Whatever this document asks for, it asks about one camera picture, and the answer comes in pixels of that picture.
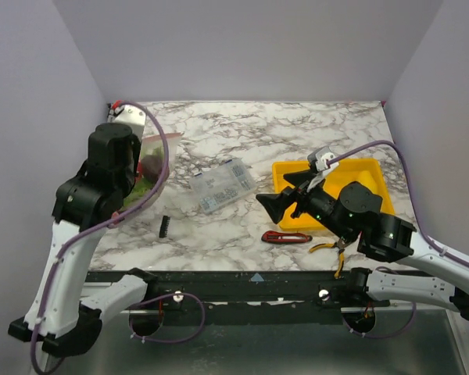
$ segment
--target gray floor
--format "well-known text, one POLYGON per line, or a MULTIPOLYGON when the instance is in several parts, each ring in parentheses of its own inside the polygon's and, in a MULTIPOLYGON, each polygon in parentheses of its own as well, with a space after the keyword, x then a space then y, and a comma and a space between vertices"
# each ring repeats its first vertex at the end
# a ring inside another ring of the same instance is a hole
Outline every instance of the gray floor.
MULTIPOLYGON (((401 327, 407 311, 378 312, 375 333, 401 327)), ((162 337, 178 338, 193 328, 167 327, 162 337)), ((127 317, 104 327, 84 356, 68 359, 58 374, 464 374, 442 310, 417 314, 405 334, 367 340, 342 326, 317 324, 207 327, 182 345, 142 344, 130 339, 127 317)))

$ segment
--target marble pattern surface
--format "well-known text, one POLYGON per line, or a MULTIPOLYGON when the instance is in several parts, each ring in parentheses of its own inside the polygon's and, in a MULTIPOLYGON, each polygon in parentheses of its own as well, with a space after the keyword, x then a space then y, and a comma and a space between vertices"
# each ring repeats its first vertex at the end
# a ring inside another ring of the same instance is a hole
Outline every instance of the marble pattern surface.
MULTIPOLYGON (((129 223, 109 230, 91 270, 334 270, 335 250, 308 253, 311 245, 334 241, 327 231, 311 233, 311 244, 270 245, 260 240, 278 230, 255 194, 210 215, 201 212, 188 179, 222 162, 241 158, 257 182, 257 192, 273 192, 271 166, 305 159, 328 145, 337 155, 369 141, 391 140, 379 102, 160 102, 146 103, 167 133, 181 132, 174 171, 155 204, 129 223), (167 238, 158 238, 162 216, 171 217, 167 238)), ((155 130, 150 122, 145 136, 155 130)), ((414 213, 403 171, 393 150, 372 148, 357 157, 380 164, 396 214, 410 222, 414 213)), ((345 251, 345 268, 380 263, 345 251)), ((390 265, 400 270, 405 266, 390 265)))

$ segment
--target plastic container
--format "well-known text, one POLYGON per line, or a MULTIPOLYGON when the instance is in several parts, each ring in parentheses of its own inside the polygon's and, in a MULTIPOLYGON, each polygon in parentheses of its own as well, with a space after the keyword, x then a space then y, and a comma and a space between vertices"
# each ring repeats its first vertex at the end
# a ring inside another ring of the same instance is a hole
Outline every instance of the plastic container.
MULTIPOLYGON (((305 160, 295 162, 275 162, 273 164, 274 191, 279 193, 291 185, 283 179, 286 173, 308 170, 309 163, 305 160)), ((324 190, 332 197, 338 194, 347 184, 357 181, 369 188, 374 194, 382 197, 381 211, 395 214, 389 197, 388 188, 382 176, 381 166, 376 159, 345 159, 338 163, 338 167, 325 179, 324 190)), ((313 217, 303 213, 298 219, 293 219, 290 214, 294 212, 295 203, 286 211, 280 228, 288 231, 323 230, 325 227, 313 217)))
POLYGON ((256 190, 256 182, 240 159, 232 159, 189 180, 204 213, 213 213, 256 190))

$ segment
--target red box cutter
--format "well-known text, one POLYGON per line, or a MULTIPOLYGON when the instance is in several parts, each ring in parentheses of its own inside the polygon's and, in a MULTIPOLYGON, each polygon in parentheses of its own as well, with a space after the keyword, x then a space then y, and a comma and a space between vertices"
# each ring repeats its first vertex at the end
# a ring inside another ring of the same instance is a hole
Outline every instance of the red box cutter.
POLYGON ((302 244, 313 238, 304 233, 280 233, 269 230, 261 237, 261 240, 270 244, 302 244))

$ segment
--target yellow-handled pliers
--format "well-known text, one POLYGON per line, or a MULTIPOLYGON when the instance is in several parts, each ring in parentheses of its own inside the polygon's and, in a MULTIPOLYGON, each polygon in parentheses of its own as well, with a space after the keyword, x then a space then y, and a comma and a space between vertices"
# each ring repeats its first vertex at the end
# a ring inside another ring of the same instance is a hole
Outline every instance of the yellow-handled pliers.
POLYGON ((338 246, 337 242, 334 242, 333 244, 318 244, 314 245, 312 248, 310 248, 309 252, 313 253, 316 250, 319 250, 321 248, 338 248, 338 268, 334 273, 334 277, 336 279, 339 279, 341 277, 341 272, 342 269, 344 268, 344 250, 345 248, 340 248, 338 246))

